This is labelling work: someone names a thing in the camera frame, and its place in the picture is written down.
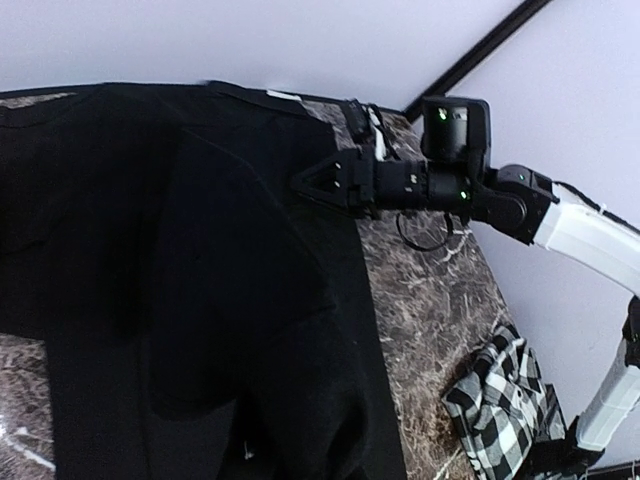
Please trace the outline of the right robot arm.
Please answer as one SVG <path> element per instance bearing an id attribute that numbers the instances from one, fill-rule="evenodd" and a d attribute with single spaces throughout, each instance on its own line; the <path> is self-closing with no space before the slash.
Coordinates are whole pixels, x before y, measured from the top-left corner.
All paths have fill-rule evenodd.
<path id="1" fill-rule="evenodd" d="M 485 101 L 424 98 L 419 160 L 396 154 L 375 107 L 350 101 L 343 111 L 357 147 L 296 174 L 299 195 L 356 218 L 428 210 L 447 225 L 479 221 L 638 291 L 638 230 L 570 184 L 522 165 L 492 168 Z M 638 300 L 629 303 L 606 378 L 562 438 L 546 434 L 555 409 L 531 349 L 510 327 L 496 332 L 443 402 L 478 478 L 584 478 L 639 402 Z"/>

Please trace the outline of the black long sleeve shirt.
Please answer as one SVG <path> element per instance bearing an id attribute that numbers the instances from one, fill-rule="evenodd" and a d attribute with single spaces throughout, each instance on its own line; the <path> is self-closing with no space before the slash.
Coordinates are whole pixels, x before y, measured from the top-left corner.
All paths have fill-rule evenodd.
<path id="1" fill-rule="evenodd" d="M 353 220 L 289 187 L 300 103 L 103 84 L 1 110 L 1 328 L 44 341 L 60 479 L 402 479 Z"/>

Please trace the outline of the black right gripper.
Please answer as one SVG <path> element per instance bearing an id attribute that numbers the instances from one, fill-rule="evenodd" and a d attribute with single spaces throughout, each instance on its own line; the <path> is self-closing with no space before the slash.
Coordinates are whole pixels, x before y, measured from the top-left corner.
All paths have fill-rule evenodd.
<path id="1" fill-rule="evenodd" d="M 299 196 L 355 218 L 379 220 L 376 206 L 377 159 L 372 149 L 341 150 L 295 173 Z M 345 172 L 346 187 L 337 180 Z"/>

